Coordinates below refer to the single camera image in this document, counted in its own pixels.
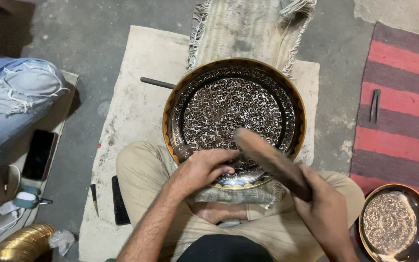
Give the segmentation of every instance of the plastic bag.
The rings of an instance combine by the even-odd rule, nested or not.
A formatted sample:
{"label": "plastic bag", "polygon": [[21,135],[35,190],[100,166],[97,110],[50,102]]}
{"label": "plastic bag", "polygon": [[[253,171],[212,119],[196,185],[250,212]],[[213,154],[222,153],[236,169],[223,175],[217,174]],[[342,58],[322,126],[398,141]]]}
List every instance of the plastic bag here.
{"label": "plastic bag", "polygon": [[48,240],[49,247],[59,247],[59,254],[64,256],[75,241],[73,234],[67,230],[56,231]]}

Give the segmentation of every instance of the black shirt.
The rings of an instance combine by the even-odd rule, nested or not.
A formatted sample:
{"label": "black shirt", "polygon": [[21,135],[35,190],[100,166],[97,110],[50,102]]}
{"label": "black shirt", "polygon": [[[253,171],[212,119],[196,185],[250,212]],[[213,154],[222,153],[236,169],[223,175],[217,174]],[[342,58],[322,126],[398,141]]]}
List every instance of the black shirt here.
{"label": "black shirt", "polygon": [[240,235],[204,235],[193,242],[177,260],[178,262],[272,262],[268,251]]}

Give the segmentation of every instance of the brass plate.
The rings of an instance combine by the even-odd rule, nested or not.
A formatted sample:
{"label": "brass plate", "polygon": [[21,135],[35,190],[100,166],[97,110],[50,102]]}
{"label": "brass plate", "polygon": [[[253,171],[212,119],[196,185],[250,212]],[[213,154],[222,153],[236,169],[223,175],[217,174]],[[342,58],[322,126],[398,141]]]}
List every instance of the brass plate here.
{"label": "brass plate", "polygon": [[[260,134],[294,159],[304,140],[306,113],[292,82],[259,61],[223,59],[184,76],[164,108],[164,140],[177,164],[197,150],[236,149],[232,134],[239,127]],[[235,174],[224,174],[211,185],[239,190],[272,179],[251,159],[234,167]]]}

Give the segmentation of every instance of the person's right hand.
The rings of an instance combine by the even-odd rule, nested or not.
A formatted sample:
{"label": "person's right hand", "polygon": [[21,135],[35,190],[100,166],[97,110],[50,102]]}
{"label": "person's right hand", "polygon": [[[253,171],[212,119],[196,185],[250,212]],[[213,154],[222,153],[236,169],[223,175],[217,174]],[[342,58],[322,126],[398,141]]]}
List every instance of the person's right hand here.
{"label": "person's right hand", "polygon": [[346,198],[309,166],[299,168],[313,191],[309,203],[292,196],[306,227],[331,262],[358,261],[347,228]]}

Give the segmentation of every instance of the small engraved brass bowl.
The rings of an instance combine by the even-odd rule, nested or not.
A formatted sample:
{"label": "small engraved brass bowl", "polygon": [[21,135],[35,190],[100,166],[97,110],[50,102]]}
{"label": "small engraved brass bowl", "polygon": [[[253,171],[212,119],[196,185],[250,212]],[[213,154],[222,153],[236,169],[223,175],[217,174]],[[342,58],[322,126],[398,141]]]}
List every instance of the small engraved brass bowl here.
{"label": "small engraved brass bowl", "polygon": [[[368,236],[365,233],[365,211],[370,202],[375,199],[376,197],[384,194],[399,194],[402,196],[405,196],[405,199],[408,200],[406,202],[411,210],[413,211],[415,217],[416,217],[416,233],[414,233],[413,240],[409,242],[404,247],[400,248],[400,251],[395,254],[387,254],[383,252],[382,250],[378,249],[372,244],[372,240],[368,238]],[[373,192],[371,192],[368,197],[364,201],[364,207],[360,214],[360,218],[358,220],[358,229],[361,241],[363,242],[364,248],[366,249],[366,252],[369,253],[372,259],[374,259],[377,262],[389,262],[389,261],[405,261],[405,262],[419,262],[419,193],[416,192],[414,189],[409,188],[405,185],[400,184],[388,184],[384,185],[380,188],[377,188]],[[387,228],[384,228],[386,233],[388,233],[390,230]]]}
{"label": "small engraved brass bowl", "polygon": [[[164,140],[177,164],[197,150],[237,149],[232,135],[239,127],[261,135],[294,159],[304,140],[306,113],[292,82],[259,61],[227,58],[189,72],[164,108]],[[233,166],[235,174],[221,175],[211,186],[238,190],[272,180],[249,158]]]}

